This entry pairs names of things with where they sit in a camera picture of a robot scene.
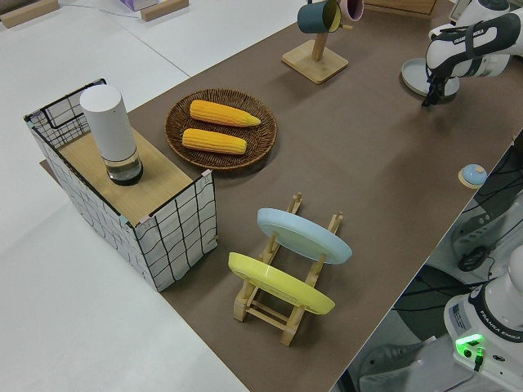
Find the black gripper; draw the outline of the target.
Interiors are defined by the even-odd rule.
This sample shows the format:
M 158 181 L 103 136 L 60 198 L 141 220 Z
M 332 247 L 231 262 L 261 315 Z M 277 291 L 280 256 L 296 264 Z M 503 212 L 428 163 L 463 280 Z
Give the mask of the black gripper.
M 422 107 L 437 105 L 445 97 L 445 86 L 449 81 L 446 75 L 440 76 L 434 70 L 426 66 L 428 93 L 422 102 Z

